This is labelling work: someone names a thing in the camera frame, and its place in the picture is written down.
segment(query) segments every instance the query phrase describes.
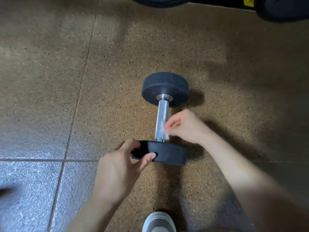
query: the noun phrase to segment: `shoe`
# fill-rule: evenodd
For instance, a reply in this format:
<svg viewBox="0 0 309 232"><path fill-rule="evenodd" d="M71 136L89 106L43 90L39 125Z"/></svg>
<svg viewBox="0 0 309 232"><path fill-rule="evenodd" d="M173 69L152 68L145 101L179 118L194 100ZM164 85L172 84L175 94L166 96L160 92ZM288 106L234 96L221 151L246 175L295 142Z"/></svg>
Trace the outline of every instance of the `shoe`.
<svg viewBox="0 0 309 232"><path fill-rule="evenodd" d="M154 212L146 218L142 232L176 232L176 227L170 215Z"/></svg>

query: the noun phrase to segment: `black rubber weight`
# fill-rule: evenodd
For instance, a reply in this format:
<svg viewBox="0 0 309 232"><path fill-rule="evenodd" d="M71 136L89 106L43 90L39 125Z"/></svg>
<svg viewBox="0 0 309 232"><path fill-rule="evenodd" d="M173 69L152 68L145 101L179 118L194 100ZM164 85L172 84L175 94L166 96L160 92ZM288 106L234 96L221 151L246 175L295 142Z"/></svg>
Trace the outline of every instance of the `black rubber weight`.
<svg viewBox="0 0 309 232"><path fill-rule="evenodd" d="M143 84L141 95L153 105L159 104L157 95L168 94L173 97L169 106L175 107L189 99L188 82L178 74L171 72L157 72L148 76Z"/></svg>
<svg viewBox="0 0 309 232"><path fill-rule="evenodd" d="M155 7L155 8L168 8L185 4L191 0L132 0L141 5Z"/></svg>
<svg viewBox="0 0 309 232"><path fill-rule="evenodd" d="M144 155L154 152L157 156L153 162L164 164L185 165L187 160L187 149L172 143L156 141L139 141L140 148L135 148L131 152L133 159L141 159Z"/></svg>

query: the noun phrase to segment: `fingernail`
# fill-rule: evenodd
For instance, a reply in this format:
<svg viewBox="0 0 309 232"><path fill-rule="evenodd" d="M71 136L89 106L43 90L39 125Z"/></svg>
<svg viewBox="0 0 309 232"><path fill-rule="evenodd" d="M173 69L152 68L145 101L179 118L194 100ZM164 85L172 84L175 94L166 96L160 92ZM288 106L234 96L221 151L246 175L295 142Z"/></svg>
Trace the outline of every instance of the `fingernail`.
<svg viewBox="0 0 309 232"><path fill-rule="evenodd" d="M151 154L151 159L153 160L156 156L157 156L156 153L152 153Z"/></svg>

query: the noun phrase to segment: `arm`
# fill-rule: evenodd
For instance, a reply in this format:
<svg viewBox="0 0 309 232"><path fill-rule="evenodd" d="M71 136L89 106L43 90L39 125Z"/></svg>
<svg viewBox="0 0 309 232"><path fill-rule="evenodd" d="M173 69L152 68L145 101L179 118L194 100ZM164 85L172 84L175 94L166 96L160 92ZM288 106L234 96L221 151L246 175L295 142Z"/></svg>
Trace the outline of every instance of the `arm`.
<svg viewBox="0 0 309 232"><path fill-rule="evenodd" d="M192 112L172 116L165 132L200 144L210 153L258 231L309 231L309 215L294 197Z"/></svg>
<svg viewBox="0 0 309 232"><path fill-rule="evenodd" d="M139 146L139 142L128 139L99 160L93 193L67 231L99 232L106 229L141 172L156 156L155 153L149 153L133 164L130 153Z"/></svg>

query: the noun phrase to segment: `person's left arm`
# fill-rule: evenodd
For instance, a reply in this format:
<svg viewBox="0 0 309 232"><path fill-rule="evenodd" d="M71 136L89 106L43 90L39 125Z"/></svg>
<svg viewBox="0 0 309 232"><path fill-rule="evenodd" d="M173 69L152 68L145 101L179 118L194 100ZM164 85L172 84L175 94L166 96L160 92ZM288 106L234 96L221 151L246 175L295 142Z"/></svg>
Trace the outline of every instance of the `person's left arm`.
<svg viewBox="0 0 309 232"><path fill-rule="evenodd" d="M92 195L76 214L67 231L98 232L106 229L143 169L156 156L155 153L149 153L133 164L130 153L139 146L139 142L130 138L100 158Z"/></svg>

